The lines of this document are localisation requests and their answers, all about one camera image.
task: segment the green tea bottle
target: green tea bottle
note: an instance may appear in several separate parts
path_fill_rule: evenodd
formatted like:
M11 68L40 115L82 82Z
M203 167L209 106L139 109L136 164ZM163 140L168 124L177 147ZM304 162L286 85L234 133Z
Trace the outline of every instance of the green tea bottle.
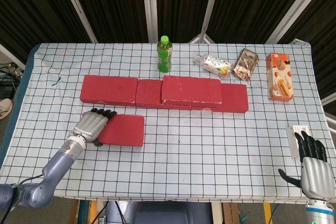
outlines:
M158 43L159 63L157 64L161 72L167 73L172 69L172 53L173 45L168 36L162 36Z

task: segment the green bottle cap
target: green bottle cap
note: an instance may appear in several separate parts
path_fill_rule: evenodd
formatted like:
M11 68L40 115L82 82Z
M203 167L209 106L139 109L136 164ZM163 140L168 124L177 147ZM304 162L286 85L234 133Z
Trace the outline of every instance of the green bottle cap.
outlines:
M168 44L168 42L169 42L168 36L163 35L161 37L161 43L164 44L164 45L166 45L166 44Z

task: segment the floor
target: floor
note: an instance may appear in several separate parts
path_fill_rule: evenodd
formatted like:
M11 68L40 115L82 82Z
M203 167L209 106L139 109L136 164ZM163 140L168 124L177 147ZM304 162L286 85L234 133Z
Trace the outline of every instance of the floor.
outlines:
M0 140L4 136L9 116L0 121ZM59 224L67 223L68 212L72 199L54 197L52 202L43 209L16 208L9 213L7 224ZM264 224L264 209L262 204L239 204L242 216L247 216L245 224ZM273 223L306 224L304 205L281 204L273 217Z

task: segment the shoe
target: shoe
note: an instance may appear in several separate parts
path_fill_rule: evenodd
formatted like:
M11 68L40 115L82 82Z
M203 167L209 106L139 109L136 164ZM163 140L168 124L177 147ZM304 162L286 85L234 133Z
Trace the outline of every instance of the shoe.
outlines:
M13 108L13 103L10 99L6 98L0 102L0 120L10 114Z

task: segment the robotic hand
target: robotic hand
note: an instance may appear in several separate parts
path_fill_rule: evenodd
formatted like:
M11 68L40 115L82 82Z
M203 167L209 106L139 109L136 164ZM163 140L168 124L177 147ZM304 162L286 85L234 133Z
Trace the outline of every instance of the robotic hand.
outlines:
M306 205L308 224L334 224L333 209L328 201L335 197L333 173L331 165L327 163L326 149L319 140L308 136L306 132L295 133L298 140L301 161L301 180L288 177L279 169L280 176L302 189L309 198Z
M73 132L69 134L63 146L43 168L44 179L41 183L23 184L21 182L16 185L0 185L0 211L8 209L7 212L9 212L15 206L28 208L46 206L51 201L56 186L65 173L81 152L86 149L88 143L97 143L96 138L99 133L115 114L114 111L104 111L103 109L92 109L86 112L76 124Z

